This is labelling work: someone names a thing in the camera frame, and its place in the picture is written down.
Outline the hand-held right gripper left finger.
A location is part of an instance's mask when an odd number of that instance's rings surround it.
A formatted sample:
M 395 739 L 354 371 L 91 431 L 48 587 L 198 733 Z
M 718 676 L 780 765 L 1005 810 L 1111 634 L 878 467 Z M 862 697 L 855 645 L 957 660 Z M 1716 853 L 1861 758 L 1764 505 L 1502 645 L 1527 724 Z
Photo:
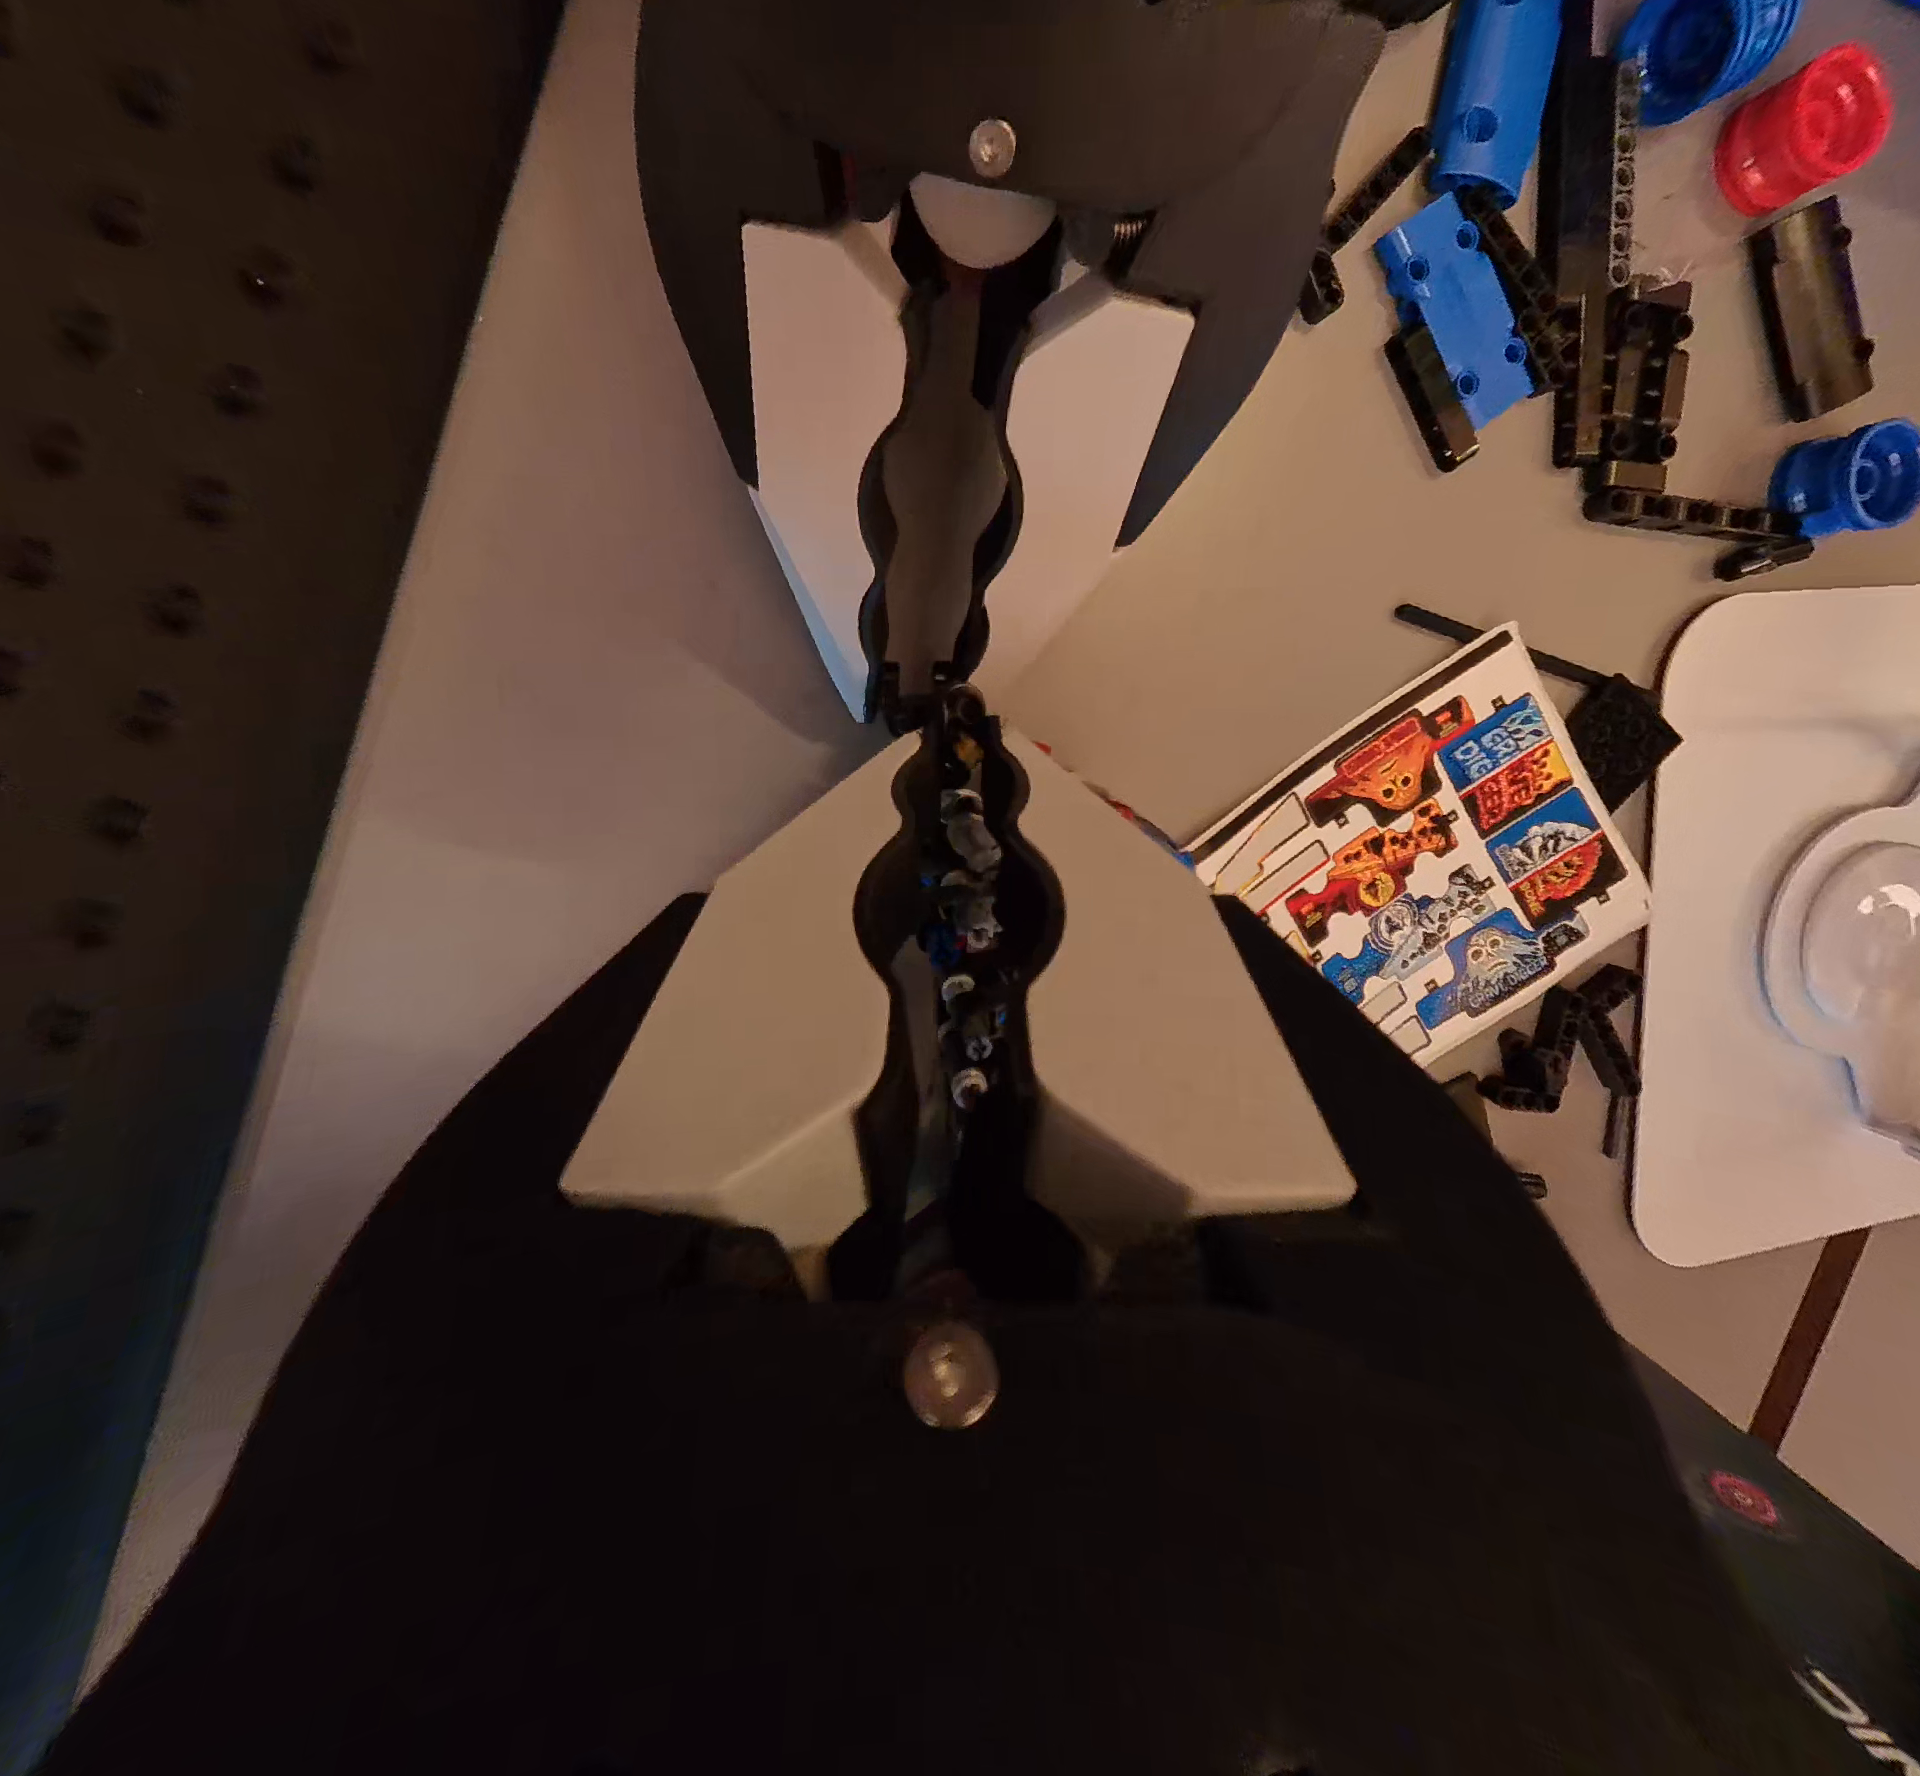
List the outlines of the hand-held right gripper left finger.
M 769 1232 L 807 1297 L 871 1209 L 878 1232 L 902 1217 L 925 758 L 925 733 L 890 739 L 705 890 L 564 1163 L 573 1209 Z

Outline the blue and black toy chassis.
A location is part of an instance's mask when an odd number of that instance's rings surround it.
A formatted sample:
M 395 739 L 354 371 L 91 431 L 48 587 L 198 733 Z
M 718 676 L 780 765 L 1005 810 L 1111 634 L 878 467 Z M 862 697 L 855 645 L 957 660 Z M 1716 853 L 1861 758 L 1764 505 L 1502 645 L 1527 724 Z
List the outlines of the blue and black toy chassis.
M 1029 768 L 1004 724 L 942 724 L 928 797 L 916 800 L 916 959 L 932 984 L 942 1163 L 928 1163 L 951 1232 L 1052 1217 L 1127 1225 L 1127 1204 L 1178 1204 L 1119 1146 L 1119 1114 L 1092 1114 L 1092 1085 L 1119 1076 L 1125 966 L 1097 952 L 1057 977 L 1067 890 L 1020 830 Z

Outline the small black toy connector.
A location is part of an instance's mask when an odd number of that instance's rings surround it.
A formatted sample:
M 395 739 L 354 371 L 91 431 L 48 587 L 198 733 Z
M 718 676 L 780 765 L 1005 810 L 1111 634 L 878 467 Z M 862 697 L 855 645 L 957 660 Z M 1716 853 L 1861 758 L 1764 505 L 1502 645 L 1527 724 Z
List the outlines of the small black toy connector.
M 913 677 L 902 661 L 878 661 L 871 724 L 882 733 L 957 739 L 957 733 L 975 733 L 983 716 L 993 716 L 983 697 L 975 691 L 975 677 L 957 661 L 928 661 Z

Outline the grey desk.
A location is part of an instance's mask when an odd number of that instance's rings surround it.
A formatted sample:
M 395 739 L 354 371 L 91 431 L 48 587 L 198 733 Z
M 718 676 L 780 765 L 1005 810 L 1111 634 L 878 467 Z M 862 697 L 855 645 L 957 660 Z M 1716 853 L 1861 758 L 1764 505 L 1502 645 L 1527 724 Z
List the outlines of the grey desk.
M 639 0 L 565 0 L 83 1687 L 208 1526 L 374 1197 L 649 916 L 878 733 L 705 420 L 634 176 Z M 1576 518 L 1540 412 L 1431 476 L 1380 297 L 1289 332 L 1004 711 L 1183 834 L 1434 660 L 1417 604 L 1648 671 L 1722 587 Z

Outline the colourful sticker sheet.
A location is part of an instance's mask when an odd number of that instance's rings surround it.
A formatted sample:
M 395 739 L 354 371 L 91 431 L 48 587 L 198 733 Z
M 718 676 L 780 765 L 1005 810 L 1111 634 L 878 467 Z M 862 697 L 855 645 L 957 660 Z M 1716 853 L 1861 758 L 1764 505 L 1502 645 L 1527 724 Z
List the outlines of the colourful sticker sheet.
M 1427 1071 L 1651 916 L 1521 624 L 1470 634 L 1178 853 Z

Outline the black toy tile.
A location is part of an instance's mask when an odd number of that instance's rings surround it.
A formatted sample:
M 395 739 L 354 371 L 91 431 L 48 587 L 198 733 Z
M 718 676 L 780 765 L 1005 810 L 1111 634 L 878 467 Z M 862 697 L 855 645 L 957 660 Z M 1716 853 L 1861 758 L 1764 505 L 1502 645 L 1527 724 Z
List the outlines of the black toy tile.
M 1472 434 L 1472 420 L 1466 412 L 1466 400 L 1449 378 L 1449 361 L 1443 361 L 1431 330 L 1402 322 L 1388 340 L 1388 368 L 1389 368 L 1402 406 L 1407 406 L 1427 449 L 1431 449 L 1431 467 L 1458 476 L 1482 449 L 1482 434 Z

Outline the black angled toy beam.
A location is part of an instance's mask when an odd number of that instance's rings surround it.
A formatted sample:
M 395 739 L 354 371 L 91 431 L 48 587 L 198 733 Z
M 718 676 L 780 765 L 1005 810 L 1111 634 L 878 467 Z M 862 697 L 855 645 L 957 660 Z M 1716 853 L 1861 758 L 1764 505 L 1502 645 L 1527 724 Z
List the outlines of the black angled toy beam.
M 1611 1027 L 1611 1016 L 1627 1005 L 1637 1005 L 1637 995 L 1641 995 L 1641 977 L 1637 971 L 1611 971 L 1611 966 L 1604 966 L 1582 984 L 1553 984 L 1540 995 L 1531 1052 L 1533 1052 L 1548 1095 L 1561 1095 L 1576 1052 L 1585 1052 L 1585 1064 L 1598 1071 L 1598 1085 L 1606 1095 L 1641 1095 L 1641 1071 L 1637 1071 L 1637 1059 L 1633 1059 L 1633 1048 L 1617 1040 L 1617 1027 Z
M 1472 1093 L 1507 1114 L 1560 1114 L 1569 1085 L 1569 1048 L 1533 1040 L 1527 1032 L 1495 1032 L 1495 1076 L 1482 1076 Z

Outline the blue toy panel block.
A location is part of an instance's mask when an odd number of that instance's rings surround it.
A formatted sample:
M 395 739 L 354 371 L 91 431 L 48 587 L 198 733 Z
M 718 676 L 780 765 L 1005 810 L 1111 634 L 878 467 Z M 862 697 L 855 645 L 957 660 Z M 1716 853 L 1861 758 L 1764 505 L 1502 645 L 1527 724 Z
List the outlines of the blue toy panel block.
M 1470 431 L 1484 431 L 1533 398 L 1521 313 L 1458 196 L 1434 196 L 1407 222 L 1388 229 L 1372 239 L 1372 269 L 1402 330 L 1431 332 L 1443 378 Z

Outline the black holed toy beam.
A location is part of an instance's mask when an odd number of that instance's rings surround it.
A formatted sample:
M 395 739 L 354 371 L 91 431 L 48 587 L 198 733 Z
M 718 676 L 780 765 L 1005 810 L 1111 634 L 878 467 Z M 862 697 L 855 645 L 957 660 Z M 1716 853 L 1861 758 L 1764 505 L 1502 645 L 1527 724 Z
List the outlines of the black holed toy beam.
M 1472 239 L 1484 260 L 1495 269 L 1502 303 L 1512 313 L 1512 330 L 1531 355 L 1533 392 L 1569 392 L 1582 368 L 1582 322 L 1576 307 L 1560 303 L 1560 284 L 1533 260 L 1533 253 L 1521 239 L 1507 213 L 1495 208 L 1490 185 L 1452 191 L 1466 222 L 1472 222 Z

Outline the black square toy plate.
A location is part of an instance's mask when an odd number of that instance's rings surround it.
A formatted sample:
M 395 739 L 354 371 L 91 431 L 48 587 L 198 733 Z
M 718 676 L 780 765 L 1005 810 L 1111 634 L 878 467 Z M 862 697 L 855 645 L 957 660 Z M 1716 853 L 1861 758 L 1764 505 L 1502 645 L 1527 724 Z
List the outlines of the black square toy plate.
M 1617 816 L 1651 772 L 1681 752 L 1651 691 L 1627 676 L 1606 676 L 1582 691 L 1569 709 L 1569 745 L 1606 816 Z

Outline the dark grey holed toy beam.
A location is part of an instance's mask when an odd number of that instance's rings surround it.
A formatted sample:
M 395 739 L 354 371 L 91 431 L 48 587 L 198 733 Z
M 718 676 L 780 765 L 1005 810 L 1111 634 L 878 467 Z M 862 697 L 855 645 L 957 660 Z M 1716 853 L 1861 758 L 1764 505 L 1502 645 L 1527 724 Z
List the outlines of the dark grey holed toy beam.
M 1604 284 L 1627 292 L 1637 260 L 1637 140 L 1641 140 L 1641 57 L 1611 63 L 1606 87 L 1606 191 L 1604 191 Z

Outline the thin black toy beam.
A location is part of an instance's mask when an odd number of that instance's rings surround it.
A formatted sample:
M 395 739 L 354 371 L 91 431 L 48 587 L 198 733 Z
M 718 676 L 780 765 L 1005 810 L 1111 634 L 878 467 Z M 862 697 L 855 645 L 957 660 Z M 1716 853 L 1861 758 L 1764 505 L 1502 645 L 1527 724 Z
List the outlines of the thin black toy beam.
M 1585 489 L 1582 496 L 1585 522 L 1637 528 L 1637 534 L 1685 534 L 1685 539 L 1722 539 L 1722 547 L 1793 547 L 1803 539 L 1795 518 L 1774 505 L 1726 505 L 1726 503 L 1692 503 L 1671 489 Z

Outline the black curved toy panel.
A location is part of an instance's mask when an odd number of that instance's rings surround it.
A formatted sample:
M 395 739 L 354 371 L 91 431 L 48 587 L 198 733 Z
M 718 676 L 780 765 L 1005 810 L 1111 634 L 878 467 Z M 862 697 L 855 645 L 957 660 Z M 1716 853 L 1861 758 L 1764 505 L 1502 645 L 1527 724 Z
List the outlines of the black curved toy panel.
M 1832 420 L 1876 392 L 1876 340 L 1861 320 L 1853 229 L 1841 200 L 1807 200 L 1746 233 L 1774 398 L 1793 426 Z

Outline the blue toy wheel rim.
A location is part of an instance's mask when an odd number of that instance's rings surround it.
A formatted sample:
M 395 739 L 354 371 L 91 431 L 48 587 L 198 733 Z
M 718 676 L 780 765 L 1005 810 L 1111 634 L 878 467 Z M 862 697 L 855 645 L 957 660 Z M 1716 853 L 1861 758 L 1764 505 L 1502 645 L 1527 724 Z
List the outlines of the blue toy wheel rim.
M 1838 441 L 1803 441 L 1774 461 L 1764 505 L 1803 539 L 1895 528 L 1920 514 L 1920 431 L 1880 420 Z
M 1611 57 L 1641 81 L 1641 130 L 1746 87 L 1795 35 L 1803 0 L 1641 0 Z

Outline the toy truck set box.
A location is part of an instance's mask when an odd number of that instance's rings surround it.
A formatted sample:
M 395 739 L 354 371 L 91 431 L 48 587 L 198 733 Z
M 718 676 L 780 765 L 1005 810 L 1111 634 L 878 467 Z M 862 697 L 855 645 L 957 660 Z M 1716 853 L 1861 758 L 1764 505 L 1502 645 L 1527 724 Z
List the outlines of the toy truck set box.
M 1870 1773 L 1920 1773 L 1920 1568 L 1728 1425 L 1716 1401 L 1627 1347 L 1671 1462 L 1785 1654 L 1803 1696 Z

